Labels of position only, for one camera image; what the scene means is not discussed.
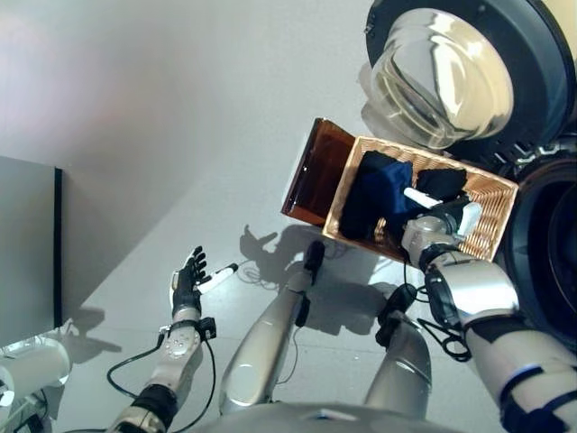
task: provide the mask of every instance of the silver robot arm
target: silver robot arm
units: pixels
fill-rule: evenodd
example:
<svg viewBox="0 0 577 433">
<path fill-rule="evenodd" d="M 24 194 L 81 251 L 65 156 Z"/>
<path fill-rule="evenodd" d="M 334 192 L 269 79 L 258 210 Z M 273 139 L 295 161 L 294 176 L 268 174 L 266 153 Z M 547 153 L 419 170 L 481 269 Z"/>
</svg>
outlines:
<svg viewBox="0 0 577 433">
<path fill-rule="evenodd" d="M 205 258 L 198 247 L 183 269 L 175 272 L 171 284 L 172 324 L 165 329 L 160 359 L 143 391 L 108 432 L 166 433 L 187 398 L 193 374 L 202 361 L 200 344 L 216 336 L 215 321 L 200 318 L 202 283 L 210 279 L 202 271 Z"/>
<path fill-rule="evenodd" d="M 280 288 L 241 342 L 223 374 L 219 399 L 223 415 L 271 401 L 293 325 L 302 327 L 307 318 L 307 289 L 315 284 L 324 254 L 321 242 L 309 246 L 303 269 Z"/>
<path fill-rule="evenodd" d="M 437 216 L 410 220 L 402 245 L 425 273 L 431 312 L 460 332 L 510 432 L 577 428 L 577 358 L 527 326 L 515 288 L 498 265 L 457 250 Z"/>
</svg>

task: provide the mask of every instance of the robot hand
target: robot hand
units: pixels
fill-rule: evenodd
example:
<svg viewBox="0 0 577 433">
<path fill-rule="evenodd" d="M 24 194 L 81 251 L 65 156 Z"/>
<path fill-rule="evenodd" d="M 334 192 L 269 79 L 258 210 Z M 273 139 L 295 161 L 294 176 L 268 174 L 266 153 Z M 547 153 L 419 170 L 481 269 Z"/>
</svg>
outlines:
<svg viewBox="0 0 577 433">
<path fill-rule="evenodd" d="M 165 433 L 182 407 L 202 361 L 198 349 L 203 341 L 216 337 L 215 320 L 201 319 L 200 297 L 238 266 L 233 263 L 208 276 L 205 268 L 206 255 L 199 246 L 182 269 L 174 272 L 170 284 L 172 324 L 163 328 L 166 340 L 160 346 L 160 359 L 144 390 L 109 432 Z"/>
</svg>

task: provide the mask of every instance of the laundry basket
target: laundry basket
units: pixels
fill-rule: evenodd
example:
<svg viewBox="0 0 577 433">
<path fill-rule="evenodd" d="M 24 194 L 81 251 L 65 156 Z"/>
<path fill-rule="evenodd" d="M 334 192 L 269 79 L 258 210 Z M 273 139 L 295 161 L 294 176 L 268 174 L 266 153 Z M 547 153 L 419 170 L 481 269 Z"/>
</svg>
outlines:
<svg viewBox="0 0 577 433">
<path fill-rule="evenodd" d="M 339 232 L 339 221 L 344 203 L 353 185 L 362 156 L 369 151 L 381 152 L 399 161 L 411 161 L 413 163 L 413 186 L 421 170 L 467 170 L 467 182 L 463 190 L 469 194 L 472 201 L 482 206 L 482 213 L 474 231 L 459 245 L 459 249 L 480 259 L 493 260 L 515 202 L 517 184 L 444 156 L 376 138 L 357 137 L 326 217 L 323 235 L 346 244 L 369 249 L 399 262 L 403 261 L 402 249 L 387 233 L 387 224 L 384 219 L 377 224 L 372 241 L 348 239 Z"/>
</svg>

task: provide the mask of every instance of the wire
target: wire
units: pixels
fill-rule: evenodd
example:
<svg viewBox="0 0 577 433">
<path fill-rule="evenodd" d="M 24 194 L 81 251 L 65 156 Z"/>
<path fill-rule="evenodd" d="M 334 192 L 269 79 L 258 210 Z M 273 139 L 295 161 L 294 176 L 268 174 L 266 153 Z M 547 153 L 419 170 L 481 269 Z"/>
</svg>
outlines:
<svg viewBox="0 0 577 433">
<path fill-rule="evenodd" d="M 33 394 L 33 395 L 38 400 L 40 400 L 42 402 L 42 404 L 44 405 L 44 413 L 42 413 L 42 417 L 41 417 L 41 420 L 44 421 L 46 419 L 46 417 L 48 416 L 48 398 L 46 397 L 46 392 L 44 392 L 44 390 L 42 388 L 40 389 L 40 392 L 42 394 L 42 398 L 39 398 L 36 394 Z"/>
<path fill-rule="evenodd" d="M 431 335 L 432 338 L 435 339 L 435 341 L 443 348 L 443 351 L 451 356 L 455 361 L 458 361 L 459 363 L 466 363 L 472 358 L 471 350 L 469 350 L 467 343 L 460 335 L 449 332 L 444 327 L 439 327 L 437 324 L 429 322 L 428 320 L 424 320 L 423 318 L 418 318 L 417 322 L 426 330 L 426 332 Z M 438 336 L 436 336 L 431 328 L 442 332 L 447 336 L 447 338 L 445 340 L 441 340 Z M 449 343 L 459 343 L 463 346 L 464 350 L 461 352 L 454 352 L 449 350 Z"/>
<path fill-rule="evenodd" d="M 403 260 L 403 280 L 405 281 L 405 287 L 413 287 L 407 284 L 407 257 L 405 257 L 405 259 Z M 422 302 L 424 304 L 428 304 L 429 303 L 428 299 L 420 299 L 417 296 L 418 293 L 426 294 L 426 289 L 425 290 L 423 289 L 425 289 L 425 286 L 419 287 L 418 289 L 416 289 L 414 293 L 411 293 L 411 295 L 413 296 L 413 300 L 417 302 Z"/>
<path fill-rule="evenodd" d="M 129 391 L 125 390 L 124 388 L 120 387 L 119 385 L 117 385 L 114 380 L 112 379 L 112 377 L 110 377 L 110 374 L 114 371 L 117 370 L 120 367 L 123 367 L 133 361 L 136 361 L 138 359 L 143 358 L 144 356 L 148 356 L 151 353 L 157 351 L 159 349 L 159 347 L 162 345 L 162 340 L 164 339 L 164 334 L 159 334 L 159 343 L 157 343 L 157 346 L 154 347 L 151 350 L 147 350 L 146 352 L 142 352 L 139 355 L 133 356 L 132 358 L 128 358 L 125 361 L 122 361 L 121 363 L 115 365 L 114 367 L 112 367 L 110 370 L 108 370 L 108 374 L 106 375 L 106 378 L 108 379 L 108 381 L 110 382 L 110 384 L 112 386 L 114 386 L 114 388 L 116 390 L 118 390 L 119 392 L 121 392 L 122 394 L 126 395 L 126 393 L 130 393 Z M 186 426 L 184 426 L 183 428 L 180 428 L 178 430 L 174 430 L 171 433 L 183 433 L 184 431 L 188 430 L 189 428 L 193 427 L 195 424 L 197 424 L 202 417 L 205 416 L 206 411 L 208 410 L 208 408 L 210 407 L 210 404 L 213 401 L 213 397 L 215 395 L 215 388 L 216 388 L 216 363 L 215 363 L 215 353 L 213 352 L 213 348 L 211 347 L 211 345 L 208 343 L 208 341 L 205 341 L 206 343 L 206 347 L 208 347 L 208 352 L 210 352 L 210 360 L 211 360 L 211 364 L 212 364 L 212 369 L 213 369 L 213 384 L 212 387 L 210 389 L 210 395 L 208 396 L 208 401 L 206 402 L 205 408 L 202 409 L 202 412 L 200 412 L 200 414 L 190 423 L 188 423 Z M 68 430 L 65 431 L 64 433 L 100 433 L 106 431 L 105 428 L 79 428 L 76 430 Z"/>
<path fill-rule="evenodd" d="M 211 364 L 213 366 L 213 386 L 210 389 L 210 395 L 208 396 L 208 401 L 206 402 L 205 408 L 202 409 L 202 412 L 200 412 L 200 414 L 196 418 L 194 418 L 194 420 L 192 420 L 189 424 L 187 424 L 183 428 L 180 428 L 178 430 L 174 430 L 171 433 L 182 433 L 182 432 L 188 430 L 189 428 L 193 427 L 195 424 L 197 424 L 202 419 L 202 417 L 205 416 L 206 411 L 210 407 L 210 403 L 212 403 L 212 401 L 213 401 L 213 396 L 215 395 L 215 387 L 216 387 L 215 353 L 213 352 L 213 348 L 210 346 L 210 343 L 208 343 L 207 340 L 205 340 L 205 344 L 206 344 L 206 347 L 208 347 L 208 352 L 210 352 L 210 361 L 211 361 Z"/>
<path fill-rule="evenodd" d="M 124 367 L 127 364 L 133 363 L 134 361 L 138 361 L 139 359 L 143 359 L 143 357 L 145 357 L 145 356 L 153 354 L 154 352 L 156 352 L 157 350 L 160 349 L 160 346 L 162 345 L 162 341 L 164 341 L 164 334 L 160 333 L 155 347 L 147 350 L 146 352 L 142 352 L 141 354 L 138 354 L 138 355 L 132 356 L 128 359 L 125 359 L 121 363 L 118 363 L 118 364 L 112 366 L 110 368 L 110 370 L 108 370 L 108 373 L 106 373 L 106 379 L 108 380 L 108 383 L 110 383 L 110 385 L 115 390 L 117 390 L 121 394 L 125 395 L 126 397 L 130 397 L 131 399 L 136 399 L 138 396 L 135 393 L 126 390 L 125 388 L 123 388 L 122 386 L 120 386 L 118 383 L 116 383 L 114 381 L 114 379 L 112 378 L 112 373 L 114 373 L 116 370 L 118 370 L 121 367 Z"/>
<path fill-rule="evenodd" d="M 297 370 L 297 363 L 298 363 L 297 332 L 300 331 L 301 329 L 302 327 L 298 327 L 297 329 L 295 329 L 295 332 L 292 333 L 292 341 L 295 344 L 295 362 L 293 363 L 292 368 L 290 369 L 290 373 L 288 374 L 287 379 L 278 381 L 277 385 L 287 383 L 292 378 L 292 375 L 295 373 L 295 370 Z"/>
</svg>

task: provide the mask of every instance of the gray floor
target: gray floor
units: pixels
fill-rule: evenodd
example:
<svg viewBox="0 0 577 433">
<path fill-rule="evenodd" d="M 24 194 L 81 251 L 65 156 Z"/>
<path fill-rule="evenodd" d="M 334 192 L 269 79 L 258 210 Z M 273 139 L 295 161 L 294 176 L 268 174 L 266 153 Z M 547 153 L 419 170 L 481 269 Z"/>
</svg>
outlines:
<svg viewBox="0 0 577 433">
<path fill-rule="evenodd" d="M 313 119 L 369 133 L 358 75 L 370 4 L 0 4 L 0 153 L 66 172 L 65 310 L 74 324 L 62 333 L 74 367 L 65 390 L 49 395 L 54 431 L 104 427 L 129 403 L 105 371 L 154 343 L 169 319 L 169 277 L 196 244 L 211 269 L 243 263 L 203 299 L 216 318 L 224 370 L 317 236 L 279 213 Z M 298 366 L 277 389 L 279 400 L 360 402 L 383 357 L 371 315 L 381 292 L 400 283 L 401 267 L 327 246 L 332 258 L 311 294 Z M 426 316 L 423 307 L 412 314 Z M 501 431 L 470 367 L 430 347 L 428 418 Z M 293 356 L 291 347 L 285 373 Z M 137 390 L 152 362 L 118 377 Z M 200 411 L 209 384 L 204 362 L 176 427 Z M 214 417 L 213 404 L 206 420 Z"/>
</svg>

